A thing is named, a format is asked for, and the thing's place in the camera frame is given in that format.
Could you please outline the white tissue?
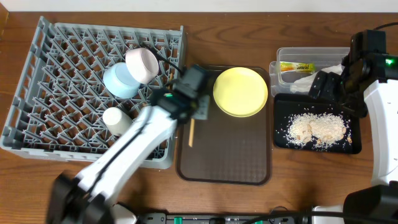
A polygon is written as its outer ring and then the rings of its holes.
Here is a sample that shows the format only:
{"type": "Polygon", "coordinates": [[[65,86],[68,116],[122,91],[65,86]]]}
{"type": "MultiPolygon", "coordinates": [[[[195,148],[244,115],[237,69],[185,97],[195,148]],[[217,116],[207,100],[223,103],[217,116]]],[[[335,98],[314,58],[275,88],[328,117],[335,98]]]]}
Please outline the white tissue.
{"type": "MultiPolygon", "coordinates": [[[[344,66],[342,66],[341,64],[339,65],[335,65],[332,67],[327,67],[327,68],[323,68],[321,69],[322,72],[326,72],[326,73],[336,73],[338,75],[341,75],[343,72],[344,66]]],[[[311,85],[316,77],[318,72],[315,72],[314,74],[307,76],[307,77],[303,77],[299,80],[296,80],[293,82],[293,84],[290,86],[290,91],[294,94],[307,94],[310,91],[311,85]]]]}

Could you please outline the wooden chopstick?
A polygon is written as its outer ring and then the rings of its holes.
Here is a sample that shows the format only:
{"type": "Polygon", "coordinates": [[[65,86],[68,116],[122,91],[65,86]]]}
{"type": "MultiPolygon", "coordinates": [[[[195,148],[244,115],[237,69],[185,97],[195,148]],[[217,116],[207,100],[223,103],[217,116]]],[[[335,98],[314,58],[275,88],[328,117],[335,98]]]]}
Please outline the wooden chopstick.
{"type": "Polygon", "coordinates": [[[195,132],[195,120],[192,118],[190,120],[190,131],[188,136],[188,145],[190,147],[193,147],[194,132],[195,132]]]}
{"type": "Polygon", "coordinates": [[[173,73],[171,73],[170,76],[169,76],[168,82],[165,85],[168,89],[170,89],[170,86],[172,84],[173,78],[174,78],[174,75],[173,75],[173,73]]]}

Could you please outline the green snack wrapper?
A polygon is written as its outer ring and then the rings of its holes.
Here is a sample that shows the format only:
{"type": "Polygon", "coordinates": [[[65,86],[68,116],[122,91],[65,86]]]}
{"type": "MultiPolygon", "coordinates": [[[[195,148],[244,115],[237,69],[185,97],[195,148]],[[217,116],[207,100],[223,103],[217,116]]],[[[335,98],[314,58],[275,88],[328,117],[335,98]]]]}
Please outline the green snack wrapper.
{"type": "Polygon", "coordinates": [[[280,62],[280,72],[307,72],[314,73],[315,65],[313,63],[298,62],[280,62]]]}

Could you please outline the white bowl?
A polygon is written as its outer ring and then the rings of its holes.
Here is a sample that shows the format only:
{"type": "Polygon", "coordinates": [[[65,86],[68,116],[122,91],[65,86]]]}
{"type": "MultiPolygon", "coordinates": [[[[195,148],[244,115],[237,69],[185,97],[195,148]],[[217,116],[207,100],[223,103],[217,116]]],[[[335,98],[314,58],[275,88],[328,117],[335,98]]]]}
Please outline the white bowl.
{"type": "Polygon", "coordinates": [[[129,73],[141,84],[150,83],[159,73],[157,58],[146,48],[128,50],[125,62],[129,73]]]}

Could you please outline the yellow round plate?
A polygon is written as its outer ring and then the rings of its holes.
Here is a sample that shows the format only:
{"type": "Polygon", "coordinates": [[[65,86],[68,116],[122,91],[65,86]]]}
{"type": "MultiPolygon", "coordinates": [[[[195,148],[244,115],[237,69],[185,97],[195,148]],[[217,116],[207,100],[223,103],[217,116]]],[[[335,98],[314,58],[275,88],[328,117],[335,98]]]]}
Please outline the yellow round plate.
{"type": "Polygon", "coordinates": [[[253,69],[233,67],[218,75],[213,85],[213,98],[226,114],[245,118],[260,112],[266,105],[268,87],[253,69]]]}

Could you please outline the light blue saucer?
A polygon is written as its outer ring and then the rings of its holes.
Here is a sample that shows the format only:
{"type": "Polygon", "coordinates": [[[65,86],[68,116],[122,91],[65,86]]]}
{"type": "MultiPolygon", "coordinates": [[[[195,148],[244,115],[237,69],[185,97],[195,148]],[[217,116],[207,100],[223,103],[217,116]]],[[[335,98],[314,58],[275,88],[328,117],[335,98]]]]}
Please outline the light blue saucer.
{"type": "Polygon", "coordinates": [[[134,97],[141,85],[132,77],[124,62],[119,62],[109,67],[104,72],[103,82],[106,89],[119,98],[134,97]]]}

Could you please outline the white plastic cup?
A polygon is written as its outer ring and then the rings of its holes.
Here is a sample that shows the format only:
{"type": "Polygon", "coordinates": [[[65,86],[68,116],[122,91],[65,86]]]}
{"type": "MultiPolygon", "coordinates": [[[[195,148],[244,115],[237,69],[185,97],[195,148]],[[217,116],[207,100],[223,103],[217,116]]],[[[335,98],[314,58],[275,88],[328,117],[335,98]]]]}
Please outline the white plastic cup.
{"type": "Polygon", "coordinates": [[[115,136],[122,136],[132,124],[132,119],[117,107],[106,109],[102,119],[110,133],[115,136]]]}

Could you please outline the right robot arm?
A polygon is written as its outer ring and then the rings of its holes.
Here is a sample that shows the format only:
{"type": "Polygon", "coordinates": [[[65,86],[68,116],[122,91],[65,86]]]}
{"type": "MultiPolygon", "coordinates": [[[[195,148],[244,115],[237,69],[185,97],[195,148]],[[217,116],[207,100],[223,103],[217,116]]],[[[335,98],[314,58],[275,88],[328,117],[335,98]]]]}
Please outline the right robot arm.
{"type": "Polygon", "coordinates": [[[315,207],[314,223],[397,223],[397,56],[387,53],[381,28],[351,38],[343,71],[319,71],[309,96],[333,102],[353,116],[371,120],[371,186],[349,194],[342,205],[315,207]]]}

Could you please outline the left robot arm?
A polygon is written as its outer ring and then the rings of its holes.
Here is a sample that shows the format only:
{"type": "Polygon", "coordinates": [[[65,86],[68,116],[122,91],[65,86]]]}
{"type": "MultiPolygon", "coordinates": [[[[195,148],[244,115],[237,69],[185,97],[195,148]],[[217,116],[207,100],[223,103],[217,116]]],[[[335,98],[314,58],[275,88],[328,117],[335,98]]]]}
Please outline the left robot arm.
{"type": "Polygon", "coordinates": [[[72,179],[64,173],[55,179],[46,223],[135,223],[135,214],[117,202],[119,193],[150,153],[190,121],[211,84],[211,74],[193,65],[182,78],[154,90],[149,104],[99,159],[72,179]]]}

